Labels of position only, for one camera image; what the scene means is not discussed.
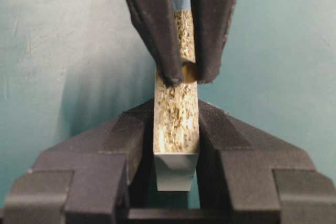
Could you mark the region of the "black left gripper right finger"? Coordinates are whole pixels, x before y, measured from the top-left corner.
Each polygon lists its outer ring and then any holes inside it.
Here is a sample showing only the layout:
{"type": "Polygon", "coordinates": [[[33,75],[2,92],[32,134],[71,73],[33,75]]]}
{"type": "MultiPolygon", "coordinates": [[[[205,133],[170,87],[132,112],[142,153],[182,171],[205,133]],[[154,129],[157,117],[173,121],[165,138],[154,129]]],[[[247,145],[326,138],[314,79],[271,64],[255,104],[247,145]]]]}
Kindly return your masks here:
{"type": "Polygon", "coordinates": [[[227,223],[335,223],[335,186],[306,151],[204,101],[197,165],[202,208],[227,223]]]}

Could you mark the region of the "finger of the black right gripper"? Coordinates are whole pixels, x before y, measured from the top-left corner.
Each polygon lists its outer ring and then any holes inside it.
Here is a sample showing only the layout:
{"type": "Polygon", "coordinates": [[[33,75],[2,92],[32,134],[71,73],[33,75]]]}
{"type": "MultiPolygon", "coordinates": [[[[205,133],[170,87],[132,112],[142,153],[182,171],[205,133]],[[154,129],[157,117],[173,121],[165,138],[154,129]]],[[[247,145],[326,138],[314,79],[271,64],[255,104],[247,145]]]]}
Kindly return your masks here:
{"type": "Polygon", "coordinates": [[[219,75],[236,1],[191,0],[198,83],[211,83],[219,75]]]}
{"type": "Polygon", "coordinates": [[[167,87],[183,79],[172,0],[126,0],[131,21],[167,87]]]}

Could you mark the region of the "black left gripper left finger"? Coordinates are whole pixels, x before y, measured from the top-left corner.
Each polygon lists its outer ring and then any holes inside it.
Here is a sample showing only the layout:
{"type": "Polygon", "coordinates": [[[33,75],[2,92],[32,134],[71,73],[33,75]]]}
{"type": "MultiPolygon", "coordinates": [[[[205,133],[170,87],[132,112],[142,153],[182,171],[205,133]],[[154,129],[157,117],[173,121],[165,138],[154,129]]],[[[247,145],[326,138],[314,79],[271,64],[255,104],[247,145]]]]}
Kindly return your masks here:
{"type": "Polygon", "coordinates": [[[43,151],[5,199],[4,223],[116,223],[144,206],[152,166],[154,102],[43,151]]]}

